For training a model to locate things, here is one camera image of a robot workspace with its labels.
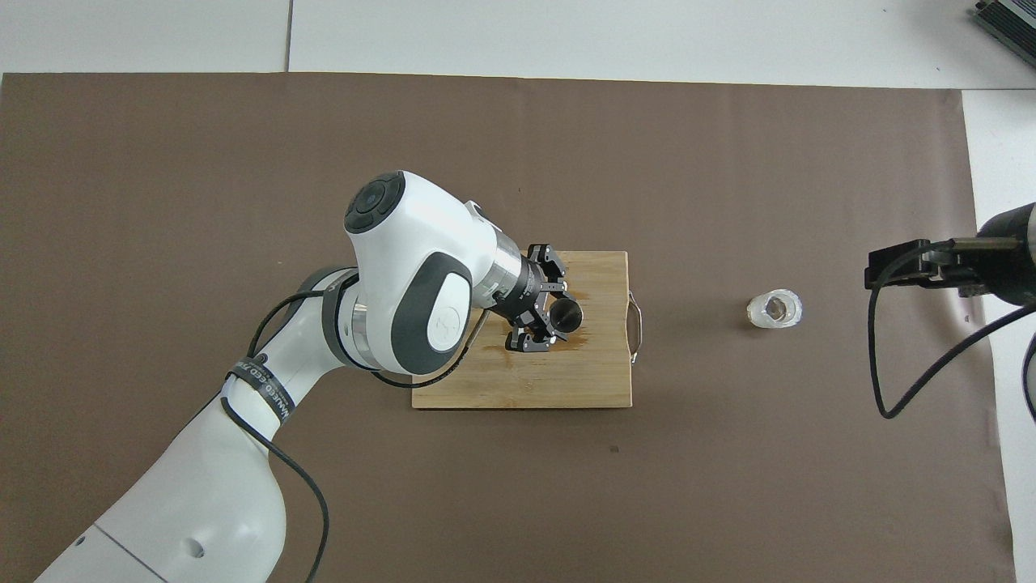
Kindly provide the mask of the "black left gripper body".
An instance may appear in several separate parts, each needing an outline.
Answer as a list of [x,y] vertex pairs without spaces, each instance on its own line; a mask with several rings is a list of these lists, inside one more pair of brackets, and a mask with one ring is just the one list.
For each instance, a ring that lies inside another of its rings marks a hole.
[[506,318],[511,325],[526,327],[533,322],[533,313],[541,311],[537,308],[537,302],[543,283],[541,267],[529,259],[522,259],[519,274],[511,290],[507,294],[496,292],[492,313]]

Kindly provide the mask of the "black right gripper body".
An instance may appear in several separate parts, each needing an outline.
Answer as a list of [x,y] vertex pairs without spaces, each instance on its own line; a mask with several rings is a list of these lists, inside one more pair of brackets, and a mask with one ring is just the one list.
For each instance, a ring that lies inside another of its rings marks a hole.
[[999,213],[976,236],[951,242],[936,261],[934,288],[955,288],[960,296],[992,294],[1017,307],[1035,301],[1033,204]]

